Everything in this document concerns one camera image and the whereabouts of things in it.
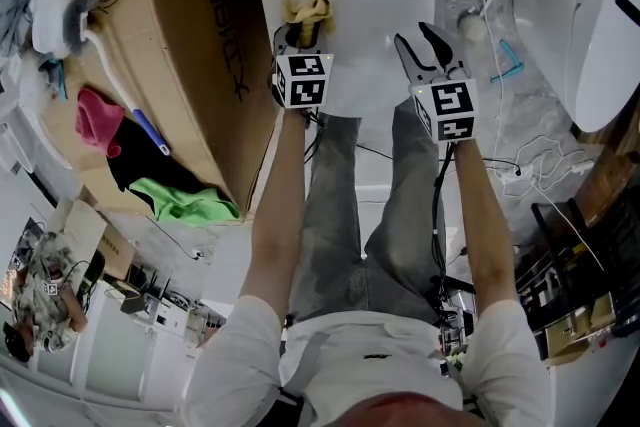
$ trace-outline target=green cloth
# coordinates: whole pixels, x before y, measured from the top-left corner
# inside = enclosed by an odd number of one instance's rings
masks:
[[[240,217],[238,207],[230,201],[220,199],[215,189],[187,194],[173,187],[165,187],[150,178],[136,180],[129,189],[146,194],[153,200],[153,210],[158,221],[180,221],[198,228]]]

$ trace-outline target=forearm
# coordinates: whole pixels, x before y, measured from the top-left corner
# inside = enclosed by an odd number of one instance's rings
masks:
[[[241,295],[265,300],[282,319],[302,249],[304,118],[286,111],[269,178],[253,221],[251,264]]]
[[[476,142],[458,143],[455,159],[469,265],[482,312],[516,297],[511,234]]]
[[[60,298],[67,307],[69,317],[71,318],[71,327],[74,331],[81,333],[87,326],[87,317],[84,314],[82,306],[73,295],[70,287],[65,287],[60,292]]]

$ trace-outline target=white cube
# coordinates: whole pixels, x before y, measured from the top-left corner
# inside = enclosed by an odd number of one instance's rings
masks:
[[[411,88],[416,113],[434,142],[476,136],[478,91],[474,79],[422,84]]]
[[[287,109],[324,105],[333,64],[332,54],[276,57],[276,85]]]

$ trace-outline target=black cloth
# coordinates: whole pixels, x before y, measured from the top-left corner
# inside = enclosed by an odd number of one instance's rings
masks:
[[[108,158],[107,162],[121,191],[128,189],[129,185],[140,178],[150,178],[165,187],[173,187],[188,194],[206,189],[191,171],[172,157],[164,155],[136,122],[124,118],[114,139],[122,151],[117,157]],[[136,195],[153,209],[153,200],[149,196]]]

